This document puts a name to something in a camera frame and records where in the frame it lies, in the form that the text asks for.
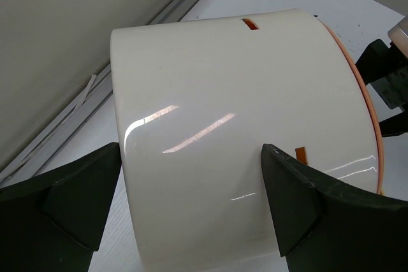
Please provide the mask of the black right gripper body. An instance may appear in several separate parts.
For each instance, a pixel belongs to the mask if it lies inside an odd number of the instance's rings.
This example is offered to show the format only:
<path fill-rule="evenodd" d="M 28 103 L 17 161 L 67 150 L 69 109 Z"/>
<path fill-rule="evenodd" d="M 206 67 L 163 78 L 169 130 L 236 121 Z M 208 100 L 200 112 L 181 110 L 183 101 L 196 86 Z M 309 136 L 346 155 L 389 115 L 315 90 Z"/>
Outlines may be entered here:
<path fill-rule="evenodd" d="M 366 47 L 356 67 L 364 83 L 375 89 L 389 109 L 402 111 L 379 123 L 382 136 L 407 133 L 407 57 L 394 43 L 388 46 L 377 39 Z"/>

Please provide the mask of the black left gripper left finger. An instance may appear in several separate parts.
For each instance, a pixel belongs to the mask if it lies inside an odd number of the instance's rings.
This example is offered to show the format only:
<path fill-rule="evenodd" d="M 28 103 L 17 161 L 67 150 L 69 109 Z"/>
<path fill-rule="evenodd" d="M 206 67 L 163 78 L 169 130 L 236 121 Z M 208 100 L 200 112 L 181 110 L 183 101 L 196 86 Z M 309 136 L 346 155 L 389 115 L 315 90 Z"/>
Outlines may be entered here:
<path fill-rule="evenodd" d="M 1 271 L 87 271 L 122 161 L 117 142 L 1 189 Z"/>

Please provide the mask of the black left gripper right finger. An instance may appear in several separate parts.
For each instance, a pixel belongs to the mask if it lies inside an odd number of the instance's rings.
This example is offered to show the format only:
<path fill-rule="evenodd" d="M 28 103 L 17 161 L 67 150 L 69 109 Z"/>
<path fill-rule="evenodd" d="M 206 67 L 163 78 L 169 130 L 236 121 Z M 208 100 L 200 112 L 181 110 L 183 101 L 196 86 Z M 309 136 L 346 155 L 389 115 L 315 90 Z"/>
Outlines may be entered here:
<path fill-rule="evenodd" d="M 359 189 L 271 144 L 261 169 L 290 271 L 406 271 L 407 202 Z"/>

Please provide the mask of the cream cylindrical organizer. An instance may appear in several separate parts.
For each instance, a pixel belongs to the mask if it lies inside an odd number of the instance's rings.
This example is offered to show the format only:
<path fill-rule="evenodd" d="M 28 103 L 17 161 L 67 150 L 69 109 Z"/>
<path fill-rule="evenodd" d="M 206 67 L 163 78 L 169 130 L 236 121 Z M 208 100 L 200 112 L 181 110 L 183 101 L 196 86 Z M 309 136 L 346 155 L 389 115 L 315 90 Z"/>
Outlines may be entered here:
<path fill-rule="evenodd" d="M 145 271 L 200 271 L 277 252 L 261 148 L 377 193 L 367 105 L 316 17 L 286 10 L 116 29 L 115 114 Z"/>

